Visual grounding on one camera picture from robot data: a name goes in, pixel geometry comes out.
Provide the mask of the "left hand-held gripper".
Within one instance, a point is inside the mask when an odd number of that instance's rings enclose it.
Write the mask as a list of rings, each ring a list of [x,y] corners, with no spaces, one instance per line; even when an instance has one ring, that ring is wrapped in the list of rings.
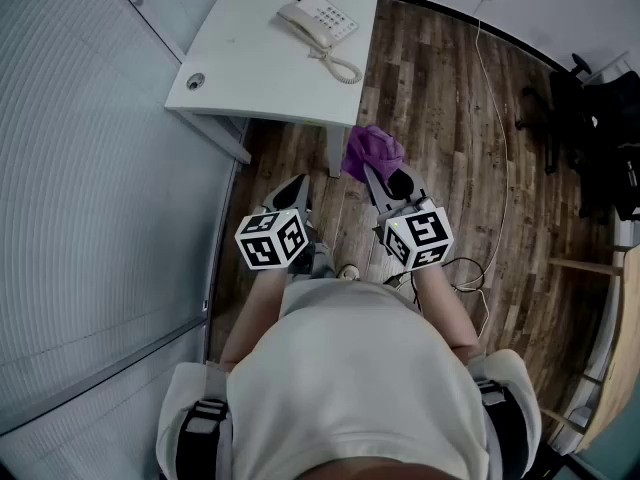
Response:
[[[283,269],[289,279],[334,277],[330,251],[318,232],[302,222],[312,211],[310,176],[298,174],[281,183],[264,200],[267,209],[295,209],[246,216],[235,235],[249,269]]]

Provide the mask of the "white telephone handset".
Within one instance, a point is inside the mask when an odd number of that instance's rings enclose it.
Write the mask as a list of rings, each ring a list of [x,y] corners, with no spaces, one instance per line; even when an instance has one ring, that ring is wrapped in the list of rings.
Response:
[[[321,21],[293,4],[287,4],[277,11],[292,31],[310,46],[325,51],[333,46],[334,38],[329,28]]]

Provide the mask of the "purple cloth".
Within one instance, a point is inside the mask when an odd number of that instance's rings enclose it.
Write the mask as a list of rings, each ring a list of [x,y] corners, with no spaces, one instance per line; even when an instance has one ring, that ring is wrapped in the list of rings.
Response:
[[[343,171],[365,183],[364,165],[369,164],[387,182],[405,158],[404,147],[377,126],[354,126],[341,163]]]

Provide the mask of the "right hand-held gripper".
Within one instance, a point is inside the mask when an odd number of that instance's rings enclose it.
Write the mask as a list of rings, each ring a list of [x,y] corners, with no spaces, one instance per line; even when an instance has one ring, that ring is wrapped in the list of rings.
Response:
[[[398,169],[401,198],[395,199],[379,173],[363,165],[372,204],[379,212],[374,232],[389,256],[404,271],[440,264],[449,253],[453,232],[443,207],[427,194],[421,174],[408,165]]]

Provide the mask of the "white desk leg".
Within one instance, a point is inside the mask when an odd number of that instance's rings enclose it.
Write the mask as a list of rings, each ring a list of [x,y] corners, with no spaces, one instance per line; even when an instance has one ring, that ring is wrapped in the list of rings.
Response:
[[[326,127],[326,155],[328,162],[328,174],[331,178],[339,178],[343,158],[343,142],[345,128],[339,126]]]

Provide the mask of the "black office chair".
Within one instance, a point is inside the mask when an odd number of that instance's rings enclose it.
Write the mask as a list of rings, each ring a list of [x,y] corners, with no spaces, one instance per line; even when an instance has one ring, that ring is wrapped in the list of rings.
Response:
[[[570,71],[549,74],[551,99],[533,87],[522,89],[545,119],[515,121],[518,130],[545,133],[544,172],[556,172],[560,153],[580,177],[579,216],[595,211],[600,222],[615,210],[622,221],[640,222],[640,74],[628,70],[617,78],[593,84],[579,75],[592,73],[577,54]]]

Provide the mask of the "person's right forearm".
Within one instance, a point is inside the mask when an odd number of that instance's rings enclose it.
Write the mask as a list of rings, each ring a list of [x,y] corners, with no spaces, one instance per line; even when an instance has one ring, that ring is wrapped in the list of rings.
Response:
[[[478,352],[479,339],[470,316],[441,266],[415,270],[413,279],[424,317],[455,354],[467,360]]]

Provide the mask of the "person's left forearm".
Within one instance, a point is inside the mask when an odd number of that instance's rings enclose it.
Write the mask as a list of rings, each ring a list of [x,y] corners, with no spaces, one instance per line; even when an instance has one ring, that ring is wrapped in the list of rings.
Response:
[[[278,321],[287,270],[260,271],[228,336],[219,364],[230,373]]]

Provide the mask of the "person's white shirt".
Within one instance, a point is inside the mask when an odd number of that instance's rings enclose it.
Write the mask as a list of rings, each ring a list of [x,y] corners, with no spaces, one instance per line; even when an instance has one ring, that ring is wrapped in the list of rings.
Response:
[[[316,279],[287,287],[278,321],[230,373],[177,365],[156,457],[167,480],[298,480],[362,458],[521,480],[540,438],[517,353],[462,360],[395,291]]]

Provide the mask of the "white desk telephone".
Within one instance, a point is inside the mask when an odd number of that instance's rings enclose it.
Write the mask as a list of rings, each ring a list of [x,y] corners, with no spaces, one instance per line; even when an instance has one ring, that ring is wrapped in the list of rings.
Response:
[[[359,25],[328,0],[295,0],[292,3],[314,18],[321,20],[330,30],[334,43],[330,48],[355,33]]]

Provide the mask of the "wooden table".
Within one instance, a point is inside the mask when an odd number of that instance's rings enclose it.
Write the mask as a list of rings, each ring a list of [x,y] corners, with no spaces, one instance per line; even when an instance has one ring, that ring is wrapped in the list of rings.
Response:
[[[552,265],[621,279],[610,360],[604,378],[597,380],[582,376],[600,388],[596,408],[589,422],[581,426],[551,410],[541,410],[560,425],[582,435],[577,452],[588,449],[596,437],[623,412],[640,376],[640,244],[634,247],[617,246],[615,250],[624,254],[621,267],[565,258],[549,259]]]

